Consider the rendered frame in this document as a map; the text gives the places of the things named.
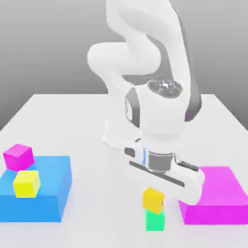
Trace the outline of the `large magenta box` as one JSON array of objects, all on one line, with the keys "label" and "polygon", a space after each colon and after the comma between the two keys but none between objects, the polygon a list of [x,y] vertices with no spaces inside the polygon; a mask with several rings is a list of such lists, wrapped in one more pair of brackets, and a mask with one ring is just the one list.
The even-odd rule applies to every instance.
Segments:
[{"label": "large magenta box", "polygon": [[201,167],[205,174],[196,205],[179,202],[185,225],[247,225],[248,195],[229,167]]}]

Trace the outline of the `small yellow cube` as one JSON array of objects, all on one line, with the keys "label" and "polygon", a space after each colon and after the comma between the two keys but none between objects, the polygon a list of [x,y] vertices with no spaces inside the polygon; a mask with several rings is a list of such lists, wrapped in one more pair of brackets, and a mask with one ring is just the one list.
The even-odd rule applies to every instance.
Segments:
[{"label": "small yellow cube", "polygon": [[40,186],[41,182],[37,170],[20,170],[13,181],[17,198],[35,198]]}]

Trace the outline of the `small green cube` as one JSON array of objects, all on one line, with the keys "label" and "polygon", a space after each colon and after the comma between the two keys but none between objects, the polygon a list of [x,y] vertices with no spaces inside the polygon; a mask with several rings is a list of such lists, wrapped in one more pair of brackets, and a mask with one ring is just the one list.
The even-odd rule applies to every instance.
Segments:
[{"label": "small green cube", "polygon": [[148,232],[162,232],[165,228],[165,214],[164,210],[159,214],[153,213],[150,210],[145,210],[146,231]]}]

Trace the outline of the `small magenta cube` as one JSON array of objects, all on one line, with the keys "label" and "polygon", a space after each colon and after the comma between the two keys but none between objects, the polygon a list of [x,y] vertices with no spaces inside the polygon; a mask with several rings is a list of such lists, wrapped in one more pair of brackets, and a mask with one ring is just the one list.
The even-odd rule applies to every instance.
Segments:
[{"label": "small magenta cube", "polygon": [[23,171],[34,164],[32,148],[16,144],[3,152],[6,168],[12,171]]}]

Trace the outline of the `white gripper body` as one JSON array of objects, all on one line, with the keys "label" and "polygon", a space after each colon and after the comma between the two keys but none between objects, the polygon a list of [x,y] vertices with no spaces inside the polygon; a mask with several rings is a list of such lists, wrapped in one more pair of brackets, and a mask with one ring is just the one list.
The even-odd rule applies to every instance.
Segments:
[{"label": "white gripper body", "polygon": [[177,159],[175,153],[160,154],[143,148],[139,142],[124,147],[129,164],[124,174],[186,204],[196,205],[202,195],[204,172]]}]

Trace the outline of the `large blue box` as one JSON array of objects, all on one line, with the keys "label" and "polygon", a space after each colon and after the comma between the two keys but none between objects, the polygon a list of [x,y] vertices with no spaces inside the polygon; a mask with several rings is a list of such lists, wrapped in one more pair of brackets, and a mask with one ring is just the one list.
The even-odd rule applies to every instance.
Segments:
[{"label": "large blue box", "polygon": [[38,171],[41,186],[35,198],[17,198],[13,180],[17,172],[6,169],[0,177],[0,222],[60,222],[72,185],[69,156],[35,156],[28,168]]}]

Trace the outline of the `small orange cube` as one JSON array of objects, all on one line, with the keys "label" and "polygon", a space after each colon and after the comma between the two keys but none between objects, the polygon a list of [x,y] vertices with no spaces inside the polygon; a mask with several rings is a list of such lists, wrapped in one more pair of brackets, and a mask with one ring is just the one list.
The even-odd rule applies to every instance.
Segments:
[{"label": "small orange cube", "polygon": [[145,209],[151,211],[152,213],[159,215],[163,210],[164,198],[165,198],[164,193],[156,189],[153,189],[151,187],[148,187],[145,189],[143,193],[142,206]]}]

